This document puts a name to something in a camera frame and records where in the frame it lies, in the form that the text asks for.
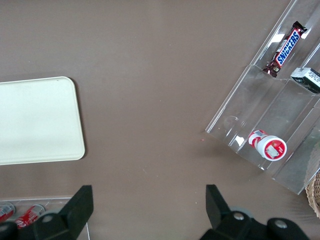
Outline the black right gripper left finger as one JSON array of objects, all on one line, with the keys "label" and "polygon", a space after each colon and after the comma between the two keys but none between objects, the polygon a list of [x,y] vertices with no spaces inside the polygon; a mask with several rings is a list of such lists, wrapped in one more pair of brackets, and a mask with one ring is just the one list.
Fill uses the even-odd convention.
[{"label": "black right gripper left finger", "polygon": [[2,240],[76,240],[94,211],[93,189],[83,185],[57,213],[45,213],[18,228],[15,222],[0,224]]}]

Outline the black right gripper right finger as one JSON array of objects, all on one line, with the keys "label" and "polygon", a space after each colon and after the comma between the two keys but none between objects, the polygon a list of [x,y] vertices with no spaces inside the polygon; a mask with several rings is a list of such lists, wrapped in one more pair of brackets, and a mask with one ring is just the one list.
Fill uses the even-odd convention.
[{"label": "black right gripper right finger", "polygon": [[231,210],[215,184],[206,185],[206,213],[211,228],[202,240],[308,240],[309,237],[293,221],[270,218],[264,225],[248,214]]}]

